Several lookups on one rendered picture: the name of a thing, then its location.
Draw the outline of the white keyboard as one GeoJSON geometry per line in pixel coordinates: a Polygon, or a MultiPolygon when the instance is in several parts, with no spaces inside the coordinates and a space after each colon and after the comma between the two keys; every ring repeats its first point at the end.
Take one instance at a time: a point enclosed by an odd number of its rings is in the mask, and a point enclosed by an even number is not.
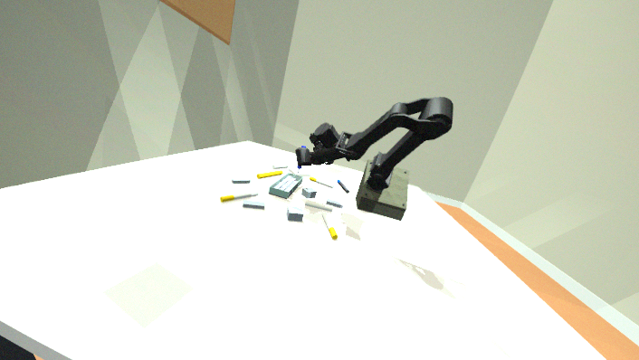
{"type": "Polygon", "coordinates": [[[302,183],[303,176],[288,173],[269,186],[268,194],[288,199],[302,183]]]}

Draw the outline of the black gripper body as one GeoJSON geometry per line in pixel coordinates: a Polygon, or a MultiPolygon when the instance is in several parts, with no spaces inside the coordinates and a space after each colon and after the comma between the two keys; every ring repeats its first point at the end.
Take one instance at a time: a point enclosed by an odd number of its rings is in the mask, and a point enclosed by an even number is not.
{"type": "Polygon", "coordinates": [[[325,164],[332,165],[334,160],[331,160],[328,156],[327,149],[322,146],[316,150],[313,148],[313,152],[310,152],[306,147],[298,147],[295,149],[298,166],[308,166],[309,164],[325,164]]]}

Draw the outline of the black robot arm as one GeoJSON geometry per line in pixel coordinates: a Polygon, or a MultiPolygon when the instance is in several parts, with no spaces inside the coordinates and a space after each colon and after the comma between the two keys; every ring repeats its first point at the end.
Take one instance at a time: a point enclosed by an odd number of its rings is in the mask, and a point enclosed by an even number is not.
{"type": "Polygon", "coordinates": [[[451,100],[446,97],[421,98],[397,102],[367,130],[356,134],[347,131],[339,134],[332,124],[322,123],[310,134],[310,142],[316,150],[324,146],[331,160],[343,157],[348,161],[359,160],[371,145],[396,128],[409,129],[387,153],[378,152],[374,157],[366,188],[382,194],[383,189],[389,187],[394,166],[426,140],[436,139],[449,132],[452,124],[451,100]],[[410,116],[418,112],[421,112],[418,119],[410,116]]]}

